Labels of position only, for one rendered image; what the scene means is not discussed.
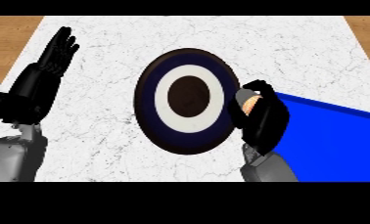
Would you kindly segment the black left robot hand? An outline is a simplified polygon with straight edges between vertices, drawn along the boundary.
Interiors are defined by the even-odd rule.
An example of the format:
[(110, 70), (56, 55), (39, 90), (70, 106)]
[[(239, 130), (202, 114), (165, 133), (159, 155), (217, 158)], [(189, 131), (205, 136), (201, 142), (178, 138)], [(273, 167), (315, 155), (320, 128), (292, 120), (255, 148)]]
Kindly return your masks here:
[(0, 92), (0, 120), (4, 123), (38, 124), (48, 114), (58, 85), (79, 48), (72, 29), (56, 31), (39, 58), (27, 64), (7, 93)]

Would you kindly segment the orange cupcake with grey wrapper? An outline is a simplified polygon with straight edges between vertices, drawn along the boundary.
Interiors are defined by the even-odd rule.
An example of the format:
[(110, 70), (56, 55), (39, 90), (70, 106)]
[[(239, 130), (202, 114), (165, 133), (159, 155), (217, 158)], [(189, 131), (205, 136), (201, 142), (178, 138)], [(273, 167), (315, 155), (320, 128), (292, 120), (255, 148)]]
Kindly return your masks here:
[(261, 95), (249, 89), (241, 88), (235, 93), (235, 101), (243, 114), (248, 115)]

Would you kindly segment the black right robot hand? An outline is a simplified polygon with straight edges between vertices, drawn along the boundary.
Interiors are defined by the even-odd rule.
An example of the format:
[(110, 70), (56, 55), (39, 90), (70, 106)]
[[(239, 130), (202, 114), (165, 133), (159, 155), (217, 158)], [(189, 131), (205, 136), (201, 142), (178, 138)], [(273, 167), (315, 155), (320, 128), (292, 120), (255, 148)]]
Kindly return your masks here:
[[(241, 110), (245, 95), (260, 92), (260, 98), (249, 113)], [(227, 103), (227, 113), (233, 126), (242, 130), (241, 139), (263, 156), (278, 145), (288, 124), (288, 110), (278, 99), (272, 85), (254, 80), (242, 85)]]

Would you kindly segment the blue tray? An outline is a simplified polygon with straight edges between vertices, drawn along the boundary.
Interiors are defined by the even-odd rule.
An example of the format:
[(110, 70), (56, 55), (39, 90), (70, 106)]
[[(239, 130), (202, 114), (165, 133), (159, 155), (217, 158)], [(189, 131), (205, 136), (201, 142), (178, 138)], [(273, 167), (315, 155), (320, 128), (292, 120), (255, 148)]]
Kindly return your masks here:
[(370, 182), (370, 112), (282, 93), (289, 120), (275, 152), (298, 181)]

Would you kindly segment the dark blue and white plate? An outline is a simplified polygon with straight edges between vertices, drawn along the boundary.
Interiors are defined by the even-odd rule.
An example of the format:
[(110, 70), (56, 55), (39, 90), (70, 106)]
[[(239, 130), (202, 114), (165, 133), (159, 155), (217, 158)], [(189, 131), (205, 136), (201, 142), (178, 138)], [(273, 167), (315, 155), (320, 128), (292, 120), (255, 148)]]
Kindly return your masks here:
[(233, 125), (226, 110), (239, 88), (224, 61), (209, 52), (183, 48), (159, 55), (134, 89), (134, 115), (152, 143), (180, 155), (212, 149)]

